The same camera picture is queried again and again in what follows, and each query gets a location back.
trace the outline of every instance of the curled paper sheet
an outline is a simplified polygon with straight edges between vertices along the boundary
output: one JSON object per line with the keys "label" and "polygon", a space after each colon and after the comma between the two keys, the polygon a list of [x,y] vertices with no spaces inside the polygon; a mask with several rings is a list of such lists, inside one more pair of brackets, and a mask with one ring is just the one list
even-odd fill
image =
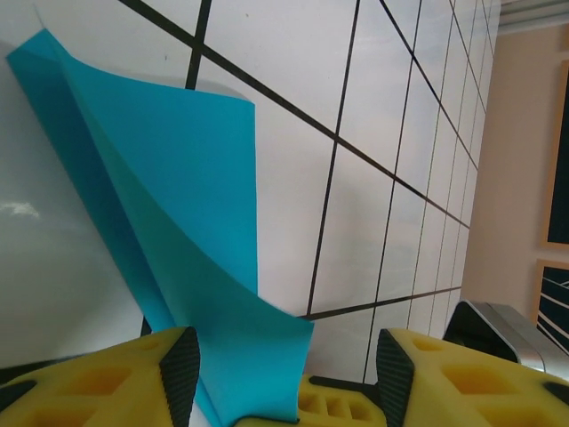
{"label": "curled paper sheet", "polygon": [[152,329],[197,330],[208,421],[296,422],[313,326],[256,294],[254,106],[100,71],[47,30],[8,62]]}

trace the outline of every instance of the gray metal object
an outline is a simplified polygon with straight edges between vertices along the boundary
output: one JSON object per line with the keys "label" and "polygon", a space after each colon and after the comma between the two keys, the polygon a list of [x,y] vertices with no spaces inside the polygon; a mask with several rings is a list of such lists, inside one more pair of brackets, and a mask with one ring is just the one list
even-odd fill
{"label": "gray metal object", "polygon": [[444,339],[569,381],[569,358],[508,305],[460,301]]}

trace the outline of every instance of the white tiled wall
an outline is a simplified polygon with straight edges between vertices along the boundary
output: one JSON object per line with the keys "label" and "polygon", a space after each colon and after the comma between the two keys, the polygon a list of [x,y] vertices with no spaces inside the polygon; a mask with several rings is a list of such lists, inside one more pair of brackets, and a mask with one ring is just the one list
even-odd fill
{"label": "white tiled wall", "polygon": [[[41,28],[33,3],[0,3],[3,56]],[[307,370],[373,382],[381,328],[441,336],[460,295],[500,0],[212,0],[209,17],[199,0],[147,4],[196,39],[118,0],[37,10],[88,63],[183,87],[201,52],[197,90],[255,103],[259,292],[315,320]],[[0,240],[0,325],[18,318],[25,337],[0,366],[136,336],[141,314],[3,60],[0,88],[3,115],[25,124],[0,117],[0,203],[37,212],[0,210],[0,229],[16,230]],[[22,296],[55,284],[68,299]],[[53,314],[70,303],[81,311]]]}

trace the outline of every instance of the black grout line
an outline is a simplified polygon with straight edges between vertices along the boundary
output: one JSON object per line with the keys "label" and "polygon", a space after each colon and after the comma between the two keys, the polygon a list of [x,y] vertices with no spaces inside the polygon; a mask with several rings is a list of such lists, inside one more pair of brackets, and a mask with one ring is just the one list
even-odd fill
{"label": "black grout line", "polygon": [[451,305],[451,292],[449,291],[448,295],[446,296],[446,313],[445,313],[445,329],[448,321],[448,306]]}
{"label": "black grout line", "polygon": [[[468,168],[467,168],[467,177],[466,177],[466,181],[464,182],[464,190],[465,190],[465,191],[466,191],[466,185],[467,185],[467,182],[468,182],[468,178],[469,178],[469,177],[468,177]],[[465,192],[465,191],[462,192],[461,216],[462,216],[462,209],[464,208],[464,196],[465,196],[465,195],[464,195],[464,192]],[[456,268],[456,255],[457,255],[458,250],[459,250],[459,240],[460,240],[460,239],[461,239],[461,226],[459,225],[459,231],[458,231],[458,233],[456,233],[456,243],[454,244],[453,273],[451,274],[451,283],[450,283],[450,286],[453,286],[454,269]],[[461,289],[461,288],[462,288],[462,280],[461,280],[461,285],[460,285],[460,286],[456,286],[456,287],[458,287],[458,289]],[[446,314],[447,314],[447,317],[448,317],[448,305],[450,304],[450,302],[451,302],[451,293],[449,292],[449,294],[448,294],[448,299],[446,300]]]}
{"label": "black grout line", "polygon": [[456,291],[458,289],[460,289],[460,288],[459,287],[449,287],[447,289],[439,289],[436,291],[426,292],[424,294],[407,295],[407,296],[401,296],[399,298],[392,298],[390,300],[369,302],[367,304],[354,305],[351,307],[343,307],[341,309],[320,311],[318,313],[312,313],[312,314],[308,314],[306,316],[301,316],[301,318],[305,318],[306,320],[319,320],[321,318],[333,318],[335,316],[341,316],[343,314],[354,313],[356,311],[362,311],[362,310],[376,309],[378,307],[383,307],[386,305],[397,304],[398,302],[417,300],[417,299],[423,298],[425,296],[443,294],[445,292]]}
{"label": "black grout line", "polygon": [[[397,176],[397,168],[399,166],[399,155],[401,154],[401,142],[403,141],[403,130],[405,129],[405,116],[407,113],[407,103],[409,101],[409,91],[411,89],[411,76],[413,74],[413,52],[415,50],[415,46],[417,45],[417,35],[419,33],[419,20],[421,19],[422,3],[423,3],[422,0],[420,0],[419,1],[419,10],[417,11],[417,21],[415,22],[415,35],[413,37],[413,48],[410,51],[411,60],[409,62],[409,74],[407,75],[407,87],[405,90],[405,101],[403,104],[403,114],[401,116],[401,129],[399,130],[399,141],[397,142],[397,155],[396,155],[395,170],[394,170],[395,176]],[[389,222],[391,219],[391,211],[393,209],[393,196],[395,194],[395,184],[396,184],[395,180],[391,182],[391,194],[389,195],[388,217],[387,217],[387,220],[385,223],[385,233],[383,234],[383,246],[381,248],[380,270],[378,272],[377,285],[375,287],[375,302],[377,302],[377,300],[380,296],[381,273],[383,272],[383,262],[385,261],[385,251],[386,251],[387,244],[388,244]],[[362,377],[362,383],[365,383],[365,374],[367,373],[367,363],[368,363],[369,358],[370,358],[370,348],[372,346],[373,323],[375,321],[375,311],[376,311],[376,307],[373,307],[372,322],[370,325],[370,334],[369,334],[369,337],[367,340],[367,351],[365,352],[364,376]]]}
{"label": "black grout line", "polygon": [[462,215],[464,214],[464,200],[466,199],[466,188],[469,185],[469,172],[470,172],[470,165],[466,169],[466,181],[464,182],[464,194],[462,194],[461,218],[462,218]]}
{"label": "black grout line", "polygon": [[[486,14],[486,8],[484,7],[484,1],[482,2],[482,12],[484,12],[484,19],[486,21],[486,35],[488,36],[487,37],[488,40],[490,40],[490,10],[491,9],[492,9],[492,1],[490,1],[490,6],[488,8],[488,14]],[[492,43],[490,43],[490,50],[492,51],[492,56],[494,56],[494,48],[492,47]]]}
{"label": "black grout line", "polygon": [[[395,27],[395,30],[397,31],[397,33],[399,34],[399,36],[401,37],[401,39],[403,40],[403,43],[405,45],[405,48],[407,49],[407,51],[411,54],[411,56],[413,57],[413,61],[415,62],[415,65],[417,66],[417,68],[419,69],[419,71],[421,72],[421,74],[423,75],[423,78],[427,81],[427,85],[429,86],[429,89],[431,92],[433,92],[433,95],[435,95],[435,99],[438,102],[438,105],[440,106],[440,108],[443,110],[443,112],[445,113],[446,118],[448,119],[449,123],[451,124],[451,126],[453,127],[454,131],[458,134],[458,127],[454,125],[453,121],[451,120],[451,117],[448,115],[448,112],[446,111],[445,106],[443,105],[443,99],[442,99],[442,95],[443,92],[441,90],[441,96],[439,97],[437,94],[437,91],[435,90],[435,88],[433,87],[433,84],[430,82],[429,78],[427,77],[427,73],[425,73],[425,71],[423,70],[422,65],[419,63],[419,61],[417,60],[417,57],[415,56],[414,53],[414,42],[413,42],[413,48],[407,43],[407,41],[405,40],[405,37],[403,36],[403,32],[401,31],[401,28],[399,28],[399,25],[397,24],[395,18],[393,17],[393,15],[391,14],[391,11],[389,10],[389,7],[385,4],[385,0],[379,0],[379,2],[381,3],[381,5],[383,6],[383,8],[385,9],[386,13],[389,16],[389,19],[391,20],[391,24]],[[452,11],[452,15],[455,18],[455,14],[454,14],[454,9],[451,6],[451,11]],[[460,32],[460,26],[458,25],[458,20],[457,20],[457,28],[459,29]],[[415,37],[417,36],[417,32],[418,29],[415,29]],[[467,62],[468,64],[470,64],[470,58],[469,58],[469,53],[466,50],[465,47],[465,52],[466,52],[466,57],[467,57]],[[464,143],[462,142],[462,138],[459,135],[459,139],[461,141],[461,144],[464,146]],[[472,158],[472,156],[470,155],[469,151],[466,150],[467,153],[469,154],[469,158],[470,161],[472,163],[474,163],[474,159]]]}
{"label": "black grout line", "polygon": [[[476,5],[475,5],[474,13],[473,13],[473,16],[472,16],[472,29],[470,30],[470,40],[469,40],[469,47],[468,47],[468,49],[467,49],[467,47],[466,47],[466,42],[464,41],[464,36],[462,35],[461,26],[460,26],[460,25],[457,25],[458,30],[459,30],[459,34],[460,34],[460,36],[461,36],[462,47],[464,47],[464,51],[466,52],[466,60],[467,60],[468,66],[470,67],[470,70],[472,71],[472,76],[474,76],[475,73],[474,73],[474,67],[472,67],[472,63],[470,62],[470,46],[472,45],[472,37],[474,36],[474,24],[476,23],[476,18],[477,18],[477,6],[478,6],[478,2],[477,2]],[[458,21],[459,21],[459,20],[458,20],[458,18],[456,17],[456,13],[455,13],[455,11],[454,11],[454,8],[453,8],[453,17],[456,19],[456,22],[457,22],[457,24],[458,24]],[[480,96],[480,87],[478,86],[478,81],[476,80],[476,78],[474,79],[474,84],[477,86],[478,96]]]}
{"label": "black grout line", "polygon": [[[484,73],[484,54],[486,52],[486,41],[488,40],[488,37],[485,36],[484,37],[484,47],[482,48],[482,61],[480,62],[480,70],[478,71],[478,78],[476,76],[474,76],[474,69],[473,69],[473,76],[475,81],[481,83],[482,81],[482,73]],[[480,97],[480,99],[482,99],[482,93],[480,93],[480,90],[478,90],[478,96]]]}
{"label": "black grout line", "polygon": [[202,49],[205,41],[205,31],[207,30],[207,21],[210,18],[210,10],[212,9],[212,0],[202,0],[199,6],[199,14],[197,15],[196,24],[196,46],[192,48],[192,54],[189,58],[188,75],[186,77],[186,89],[196,89],[197,75],[199,73],[199,64],[202,60]]}
{"label": "black grout line", "polygon": [[[492,43],[490,42],[490,38],[486,38],[484,41],[484,50],[482,51],[482,69],[480,69],[480,84],[482,85],[482,76],[484,75],[484,68],[485,68],[485,54],[486,54],[486,47],[490,45],[492,48]],[[494,63],[494,57],[492,56],[492,64],[490,64],[490,76],[488,77],[492,80],[492,65]],[[490,81],[488,81],[488,91],[486,93],[486,101],[482,101],[482,93],[478,93],[478,98],[482,102],[482,107],[485,106],[485,102],[488,102],[488,95],[490,94]]]}
{"label": "black grout line", "polygon": [[[451,34],[453,33],[453,25],[454,24],[456,24],[456,26],[458,27],[458,22],[456,20],[454,20],[453,16],[451,16],[451,25],[448,29],[448,39],[446,41],[446,55],[445,55],[445,66],[443,67],[443,84],[441,86],[441,98],[443,96],[443,90],[445,89],[446,67],[448,65],[448,52],[450,51],[450,48],[451,48]],[[438,104],[437,127],[435,128],[435,139],[433,140],[433,149],[431,151],[431,156],[430,156],[429,180],[427,181],[427,194],[429,193],[429,189],[430,189],[430,177],[431,177],[431,174],[433,172],[433,161],[435,159],[435,150],[437,148],[438,123],[439,123],[440,115],[441,115],[441,105],[442,104]],[[451,181],[449,183],[449,192],[451,190],[452,184],[453,184],[453,172],[451,171]],[[423,240],[423,230],[425,227],[425,217],[426,216],[427,216],[427,203],[425,202],[425,207],[423,208],[423,218],[421,221],[421,234],[419,235],[419,249],[417,250],[417,261],[415,263],[415,272],[413,274],[413,288],[412,288],[411,294],[415,293],[415,283],[417,280],[417,268],[419,267],[419,257],[421,256],[421,243]],[[411,321],[411,307],[409,307],[409,313],[407,315],[407,328],[409,328],[409,322],[410,321]]]}
{"label": "black grout line", "polygon": [[[490,19],[492,18],[492,9],[493,7],[499,3],[500,0],[492,0],[490,2],[490,11],[488,12],[488,24],[490,24]],[[498,28],[500,26],[500,15],[498,15],[498,26],[496,27],[496,37],[498,37]],[[492,43],[492,37],[490,37],[490,46],[492,47],[492,56],[494,56],[496,46]]]}
{"label": "black grout line", "polygon": [[320,262],[320,253],[322,251],[322,240],[324,238],[324,228],[326,222],[326,214],[328,212],[328,202],[330,200],[330,190],[332,188],[332,177],[334,164],[336,162],[336,153],[338,151],[338,139],[340,138],[341,118],[344,111],[344,102],[346,100],[346,91],[348,90],[349,66],[352,60],[352,51],[354,48],[354,40],[356,38],[357,16],[359,14],[359,2],[356,0],[356,8],[354,10],[354,20],[352,22],[352,30],[349,36],[348,57],[346,59],[346,70],[344,71],[344,82],[341,88],[340,106],[338,108],[338,119],[336,121],[336,132],[334,133],[334,143],[332,148],[332,157],[330,159],[330,170],[328,172],[328,180],[326,182],[326,192],[324,197],[324,206],[322,208],[322,219],[320,221],[320,230],[318,231],[317,252],[314,260],[314,269],[312,270],[312,279],[310,280],[309,304],[307,307],[307,315],[312,311],[312,302],[314,300],[314,291],[317,284],[318,263]]}
{"label": "black grout line", "polygon": [[[192,49],[196,47],[196,40],[192,35],[190,35],[186,30],[180,28],[178,25],[174,24],[173,22],[171,22],[170,20],[165,18],[164,15],[161,15],[159,12],[152,9],[147,4],[144,4],[141,0],[118,0],[118,1],[121,2],[122,4],[126,5],[127,7],[131,8],[134,12],[138,13],[139,15],[146,18],[147,20],[150,20],[150,22],[156,24],[158,27],[160,27],[161,29],[166,31],[168,34],[177,38],[183,44],[186,44],[187,46],[191,47]],[[355,154],[356,156],[358,156],[359,158],[364,160],[369,165],[372,165],[373,167],[375,167],[379,171],[383,172],[389,178],[395,180],[397,183],[403,185],[405,188],[409,189],[412,193],[416,194],[417,196],[419,196],[423,200],[426,200],[428,203],[433,205],[436,209],[440,210],[441,212],[443,212],[446,215],[451,216],[457,222],[461,222],[458,218],[453,216],[451,213],[448,213],[445,209],[443,209],[441,206],[436,204],[434,201],[430,200],[427,196],[420,193],[413,186],[411,186],[407,182],[403,181],[401,178],[395,176],[385,166],[380,165],[378,162],[376,162],[375,160],[373,160],[372,158],[367,156],[363,151],[356,148],[355,146],[353,146],[352,144],[350,144],[349,142],[347,142],[346,140],[344,140],[340,136],[336,137],[335,133],[332,130],[328,129],[326,126],[322,125],[316,119],[309,116],[306,112],[302,111],[301,109],[299,109],[298,107],[293,105],[291,102],[286,100],[284,97],[282,97],[281,95],[279,95],[278,93],[276,93],[272,89],[268,88],[265,84],[261,83],[259,80],[257,80],[256,78],[254,78],[250,74],[246,73],[244,70],[239,68],[236,64],[234,64],[230,60],[221,56],[219,53],[215,52],[211,47],[204,44],[202,46],[202,55],[205,58],[207,58],[208,60],[210,60],[211,62],[213,62],[218,67],[223,68],[225,71],[227,71],[232,76],[236,77],[237,79],[241,80],[245,84],[249,85],[252,89],[263,94],[264,96],[269,98],[271,101],[275,102],[280,107],[282,107],[282,108],[286,109],[288,112],[294,114],[297,118],[304,121],[308,125],[312,126],[316,130],[318,130],[320,133],[322,133],[323,135],[329,137],[333,141],[336,140],[338,142],[338,144],[340,144],[342,147],[344,147],[345,149],[347,149],[351,153]],[[414,56],[413,56],[413,60],[415,61],[415,65],[421,71],[423,77],[427,81],[427,84],[429,85],[430,90],[433,93],[435,93],[432,84],[427,79],[425,72],[422,70],[421,65],[416,61]],[[444,106],[441,105],[441,109],[444,111],[444,113],[448,117],[448,114],[446,113]],[[456,130],[456,128],[454,127],[454,124],[450,120],[450,118],[449,118],[449,123],[451,123],[451,126],[454,128],[454,130]]]}
{"label": "black grout line", "polygon": [[470,135],[469,151],[472,150],[472,141],[474,140],[474,131],[475,131],[475,126],[477,124],[477,114],[480,113],[480,111],[478,111],[478,104],[482,105],[482,103],[483,103],[482,100],[480,98],[477,98],[477,105],[474,107],[474,123],[472,124],[472,134]]}
{"label": "black grout line", "polygon": [[[458,304],[458,302],[461,300],[461,292],[462,292],[462,286],[459,289],[454,289],[454,291],[459,291],[459,300],[454,304],[454,308],[456,309],[456,304]],[[446,306],[446,322],[445,322],[445,328],[448,327],[449,322],[451,321],[451,318],[453,318],[453,314],[454,314],[454,310],[452,313],[448,312],[448,309],[450,309],[450,305],[451,305],[451,293],[453,291],[450,291],[448,293],[448,304]]]}
{"label": "black grout line", "polygon": [[[467,67],[466,67],[466,70],[465,70],[465,73],[464,73],[464,84],[462,85],[462,99],[461,99],[461,111],[460,111],[460,113],[459,113],[459,125],[460,125],[460,123],[461,123],[462,104],[463,104],[463,102],[464,102],[464,92],[465,92],[465,88],[466,88],[466,78],[467,78],[468,72],[469,72],[469,68],[468,68],[468,66],[467,66]],[[451,182],[450,182],[449,187],[448,187],[448,196],[446,197],[446,208],[447,208],[447,209],[448,209],[448,203],[449,203],[449,201],[450,201],[450,199],[451,199],[451,192],[452,192],[452,189],[453,189],[454,163],[455,163],[455,160],[456,160],[456,151],[457,151],[458,148],[459,148],[459,144],[458,144],[458,134],[457,134],[457,140],[456,140],[456,142],[454,143],[453,167],[452,167],[452,169],[451,169]],[[445,225],[443,226],[443,236],[442,236],[442,239],[441,239],[441,248],[440,248],[439,255],[438,255],[437,280],[435,281],[436,284],[438,283],[438,273],[439,273],[440,270],[441,270],[441,258],[443,257],[443,247],[444,247],[444,245],[445,245],[445,233],[446,233],[446,221],[447,221],[447,219],[448,219],[448,216],[445,217]],[[454,258],[455,258],[455,260],[456,260],[456,247],[454,248]],[[451,285],[451,286],[453,285],[453,276],[452,276],[452,275],[451,275],[451,284],[450,284],[450,285]],[[429,322],[429,334],[430,334],[430,328],[431,328],[431,326],[432,326],[432,324],[433,324],[433,314],[432,314],[432,313],[433,313],[433,310],[434,310],[434,309],[435,309],[435,299],[433,298],[433,305],[432,305],[432,307],[431,307],[431,318],[430,318],[430,322]]]}

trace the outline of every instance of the beige wall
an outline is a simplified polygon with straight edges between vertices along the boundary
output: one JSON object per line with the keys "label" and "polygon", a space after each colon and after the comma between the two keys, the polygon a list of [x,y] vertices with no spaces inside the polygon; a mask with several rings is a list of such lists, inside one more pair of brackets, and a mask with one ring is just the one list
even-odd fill
{"label": "beige wall", "polygon": [[529,316],[565,28],[499,36],[496,43],[462,297],[512,305]]}

